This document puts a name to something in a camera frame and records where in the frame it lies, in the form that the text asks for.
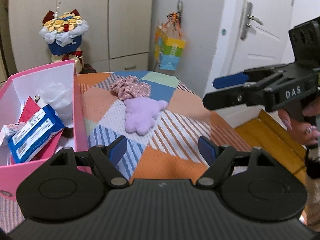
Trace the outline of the right hand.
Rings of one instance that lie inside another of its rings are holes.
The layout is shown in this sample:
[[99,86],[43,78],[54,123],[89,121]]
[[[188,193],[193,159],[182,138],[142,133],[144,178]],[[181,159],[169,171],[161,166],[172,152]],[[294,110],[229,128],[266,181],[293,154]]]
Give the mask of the right hand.
[[[310,103],[303,111],[303,115],[306,117],[319,115],[319,98]],[[287,131],[291,138],[297,143],[304,146],[316,145],[319,138],[319,130],[316,126],[313,126],[307,122],[298,122],[291,118],[287,111],[284,109],[278,110],[278,116],[282,123],[287,128]]]

